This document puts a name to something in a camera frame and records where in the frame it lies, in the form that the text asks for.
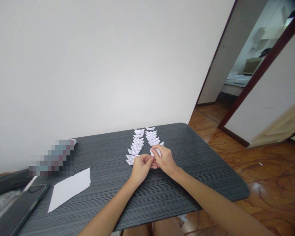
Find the white bedding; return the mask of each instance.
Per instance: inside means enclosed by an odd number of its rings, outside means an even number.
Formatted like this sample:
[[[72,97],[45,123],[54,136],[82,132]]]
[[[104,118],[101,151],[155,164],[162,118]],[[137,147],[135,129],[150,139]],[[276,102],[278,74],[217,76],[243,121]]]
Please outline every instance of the white bedding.
[[[227,80],[225,81],[225,85],[233,85],[240,88],[244,88],[252,76],[247,75],[233,75],[229,76]]]

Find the person's left hand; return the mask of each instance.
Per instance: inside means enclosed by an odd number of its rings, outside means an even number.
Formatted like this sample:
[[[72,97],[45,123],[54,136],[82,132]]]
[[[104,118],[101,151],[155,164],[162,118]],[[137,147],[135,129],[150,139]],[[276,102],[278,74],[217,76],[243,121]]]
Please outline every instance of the person's left hand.
[[[135,185],[139,186],[148,175],[150,168],[157,169],[157,164],[154,163],[154,157],[148,154],[136,156],[133,161],[132,173],[129,178]]]

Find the dark gray table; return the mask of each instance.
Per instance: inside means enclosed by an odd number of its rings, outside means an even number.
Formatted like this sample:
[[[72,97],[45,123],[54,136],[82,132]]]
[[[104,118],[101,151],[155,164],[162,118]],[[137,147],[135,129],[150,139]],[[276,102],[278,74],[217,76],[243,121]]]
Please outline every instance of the dark gray table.
[[[188,174],[231,201],[247,198],[246,183],[188,125],[157,126],[157,135],[172,150],[175,162]],[[25,235],[77,235],[109,202],[131,175],[126,162],[134,130],[76,138],[74,173],[90,167],[91,185],[69,201],[47,213],[53,186],[67,177],[39,177],[35,183],[50,188],[20,230]],[[150,153],[144,136],[140,154]],[[158,168],[129,200],[115,230],[201,210],[194,199]]]

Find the glossy floor tile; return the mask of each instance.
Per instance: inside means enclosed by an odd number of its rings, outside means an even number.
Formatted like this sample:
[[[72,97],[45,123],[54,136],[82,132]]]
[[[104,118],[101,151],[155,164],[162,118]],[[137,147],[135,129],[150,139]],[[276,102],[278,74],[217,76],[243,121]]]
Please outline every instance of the glossy floor tile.
[[[250,196],[235,204],[275,235],[295,235],[295,142],[244,148],[217,128],[229,107],[197,109],[190,127],[248,184]],[[185,235],[229,235],[203,210],[186,219],[178,219]]]

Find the doorway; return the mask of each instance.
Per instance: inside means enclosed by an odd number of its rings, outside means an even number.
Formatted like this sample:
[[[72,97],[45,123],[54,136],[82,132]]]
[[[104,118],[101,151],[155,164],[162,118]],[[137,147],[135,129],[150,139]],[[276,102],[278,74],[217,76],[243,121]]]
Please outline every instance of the doorway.
[[[235,1],[196,104],[219,128],[295,33],[284,33],[294,18],[295,0]]]

